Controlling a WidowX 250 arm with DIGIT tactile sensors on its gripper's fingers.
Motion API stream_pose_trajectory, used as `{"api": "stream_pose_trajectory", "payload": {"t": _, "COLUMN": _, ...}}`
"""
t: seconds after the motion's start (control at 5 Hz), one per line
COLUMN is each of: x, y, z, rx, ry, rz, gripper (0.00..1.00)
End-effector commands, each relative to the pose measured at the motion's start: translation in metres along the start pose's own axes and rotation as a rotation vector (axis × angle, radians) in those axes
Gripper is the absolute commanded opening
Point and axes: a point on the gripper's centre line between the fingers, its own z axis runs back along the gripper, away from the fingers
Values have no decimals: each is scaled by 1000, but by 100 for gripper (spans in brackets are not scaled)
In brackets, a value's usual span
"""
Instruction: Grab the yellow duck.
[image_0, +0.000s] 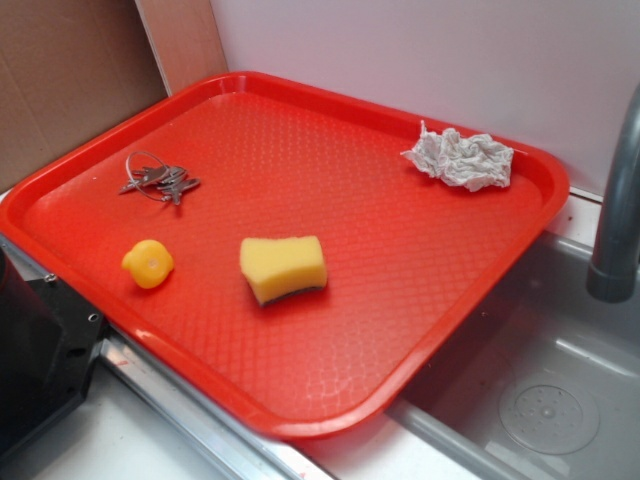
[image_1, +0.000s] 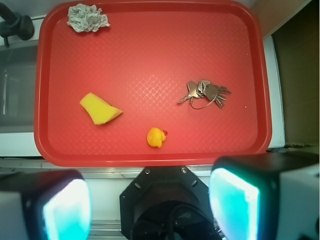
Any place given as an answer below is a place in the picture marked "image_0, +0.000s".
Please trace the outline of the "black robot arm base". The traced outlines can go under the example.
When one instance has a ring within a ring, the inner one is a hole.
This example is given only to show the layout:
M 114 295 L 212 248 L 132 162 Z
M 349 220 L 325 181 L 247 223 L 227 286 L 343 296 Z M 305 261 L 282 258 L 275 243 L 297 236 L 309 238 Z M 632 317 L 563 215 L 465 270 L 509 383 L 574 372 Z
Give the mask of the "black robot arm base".
M 1 460 L 84 402 L 107 322 L 61 279 L 1 254 Z

